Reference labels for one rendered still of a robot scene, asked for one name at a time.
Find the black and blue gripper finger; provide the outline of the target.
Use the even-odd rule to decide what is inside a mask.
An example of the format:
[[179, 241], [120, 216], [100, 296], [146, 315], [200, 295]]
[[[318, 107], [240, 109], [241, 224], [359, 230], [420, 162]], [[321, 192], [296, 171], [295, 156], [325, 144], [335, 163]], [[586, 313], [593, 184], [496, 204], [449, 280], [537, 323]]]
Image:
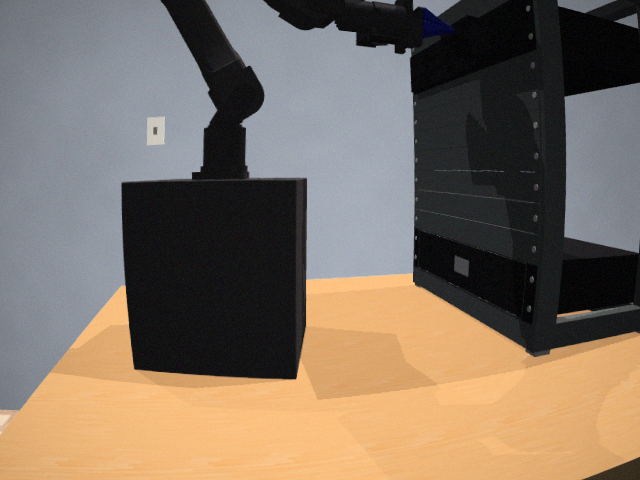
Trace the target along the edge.
[[[422, 21], [422, 30], [423, 30], [423, 39], [431, 36], [453, 34], [455, 32], [455, 30], [452, 30], [450, 28], [440, 26], [434, 23], [430, 23], [427, 21]], [[436, 32], [433, 33], [434, 31]]]
[[450, 28], [452, 30], [455, 30], [454, 28], [452, 28], [448, 24], [446, 24], [443, 21], [441, 21], [438, 17], [436, 17], [427, 8], [422, 7], [422, 9], [423, 9], [422, 21], [427, 21], [427, 22], [430, 22], [430, 23], [434, 23], [434, 24], [437, 24], [437, 25], [444, 26], [444, 27]]

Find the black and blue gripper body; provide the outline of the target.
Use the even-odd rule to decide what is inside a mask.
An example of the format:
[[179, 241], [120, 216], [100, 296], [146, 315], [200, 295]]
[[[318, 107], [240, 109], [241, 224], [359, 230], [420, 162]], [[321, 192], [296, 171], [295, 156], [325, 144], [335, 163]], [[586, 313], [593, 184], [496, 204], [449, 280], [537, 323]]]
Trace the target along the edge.
[[407, 48], [422, 46], [422, 7], [413, 10], [413, 0], [396, 0], [395, 5], [372, 3], [374, 12], [379, 12], [379, 18], [374, 17], [370, 34], [401, 38], [395, 44], [396, 54], [404, 54]]

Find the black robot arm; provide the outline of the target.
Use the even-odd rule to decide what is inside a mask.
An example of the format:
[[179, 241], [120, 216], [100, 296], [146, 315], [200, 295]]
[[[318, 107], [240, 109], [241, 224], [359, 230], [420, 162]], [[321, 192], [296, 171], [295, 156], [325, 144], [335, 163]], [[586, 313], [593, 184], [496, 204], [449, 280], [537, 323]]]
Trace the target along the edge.
[[[245, 179], [246, 128], [241, 123], [261, 108], [263, 87], [252, 67], [246, 67], [233, 49], [206, 0], [160, 1], [168, 10], [210, 89], [208, 95], [217, 109], [213, 118], [218, 113], [204, 128], [203, 166], [200, 172], [192, 172], [192, 180]], [[374, 12], [372, 3], [376, 1], [263, 1], [280, 13], [278, 17], [300, 30], [324, 29], [336, 19], [339, 31], [356, 32], [356, 46], [376, 48], [395, 45], [401, 40], [399, 37], [369, 33], [374, 17], [379, 18], [379, 12]]]

